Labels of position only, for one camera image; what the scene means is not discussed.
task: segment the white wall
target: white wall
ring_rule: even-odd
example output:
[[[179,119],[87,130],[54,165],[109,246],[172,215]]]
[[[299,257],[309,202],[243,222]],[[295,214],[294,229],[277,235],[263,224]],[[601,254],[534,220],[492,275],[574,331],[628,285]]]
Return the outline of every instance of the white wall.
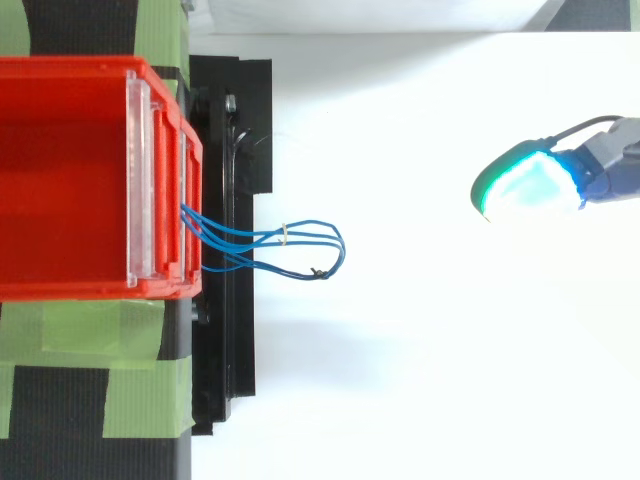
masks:
[[[564,0],[199,0],[194,32],[401,33],[518,31],[541,9],[544,30]]]
[[[273,58],[274,188],[320,218],[328,282],[256,275],[258,396],[194,439],[194,479],[640,477],[637,202],[522,232],[469,189],[516,142],[640,112],[626,34],[213,37]],[[323,252],[261,258],[298,269]]]

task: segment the red plastic bin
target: red plastic bin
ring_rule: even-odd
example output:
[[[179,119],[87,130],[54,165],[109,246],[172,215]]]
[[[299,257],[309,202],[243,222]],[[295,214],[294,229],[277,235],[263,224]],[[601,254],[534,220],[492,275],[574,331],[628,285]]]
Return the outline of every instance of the red plastic bin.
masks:
[[[0,58],[0,302],[192,297],[202,144],[135,57]]]

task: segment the tape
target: tape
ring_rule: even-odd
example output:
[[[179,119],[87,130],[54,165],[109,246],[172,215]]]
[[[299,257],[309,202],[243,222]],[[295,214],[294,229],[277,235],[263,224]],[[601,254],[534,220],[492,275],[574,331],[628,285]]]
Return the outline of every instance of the tape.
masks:
[[[5,303],[0,366],[151,369],[164,302]]]
[[[630,0],[631,6],[631,31],[640,30],[640,0]]]
[[[21,0],[0,0],[0,56],[28,57],[31,35]]]
[[[180,68],[182,17],[186,15],[176,0],[139,0],[134,55],[150,65]]]
[[[191,357],[158,361],[151,370],[112,370],[104,438],[178,438],[194,425]]]
[[[0,367],[0,440],[9,438],[14,371],[13,366]]]

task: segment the black frame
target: black frame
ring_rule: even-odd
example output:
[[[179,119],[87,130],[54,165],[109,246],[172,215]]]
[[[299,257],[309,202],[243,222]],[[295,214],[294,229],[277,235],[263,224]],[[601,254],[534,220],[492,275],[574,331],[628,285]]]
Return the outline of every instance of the black frame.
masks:
[[[253,196],[272,191],[271,76],[269,60],[191,56],[191,124],[204,145],[203,214],[239,230],[253,230]],[[203,262],[228,266],[207,247]],[[196,305],[193,434],[210,435],[213,423],[229,418],[232,398],[256,393],[253,271],[204,271]]]

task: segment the bright light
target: bright light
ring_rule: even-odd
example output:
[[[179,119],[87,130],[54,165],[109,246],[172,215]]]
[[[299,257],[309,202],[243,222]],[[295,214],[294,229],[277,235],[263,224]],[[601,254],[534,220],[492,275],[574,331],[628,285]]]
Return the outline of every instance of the bright light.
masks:
[[[482,200],[490,221],[531,220],[578,211],[582,200],[571,174],[553,157],[536,152],[498,177]]]

